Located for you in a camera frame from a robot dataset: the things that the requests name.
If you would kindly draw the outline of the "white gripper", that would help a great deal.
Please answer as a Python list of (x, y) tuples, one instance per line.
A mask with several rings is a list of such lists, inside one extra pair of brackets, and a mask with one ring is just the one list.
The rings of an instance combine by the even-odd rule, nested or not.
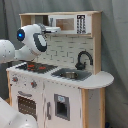
[(45, 26), (44, 24), (39, 24), (41, 31), (43, 34), (46, 33), (59, 33), (61, 31), (60, 27), (51, 27)]

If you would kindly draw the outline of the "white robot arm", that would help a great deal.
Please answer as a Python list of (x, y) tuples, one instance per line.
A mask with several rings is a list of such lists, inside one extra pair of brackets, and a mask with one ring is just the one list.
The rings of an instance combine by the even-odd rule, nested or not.
[[(0, 39), (0, 64), (10, 61), (32, 61), (47, 49), (45, 33), (59, 33), (59, 27), (43, 24), (26, 25), (18, 29), (17, 39), (24, 46), (16, 50), (14, 45), (5, 39)], [(22, 114), (13, 109), (0, 97), (0, 128), (38, 128), (33, 116)]]

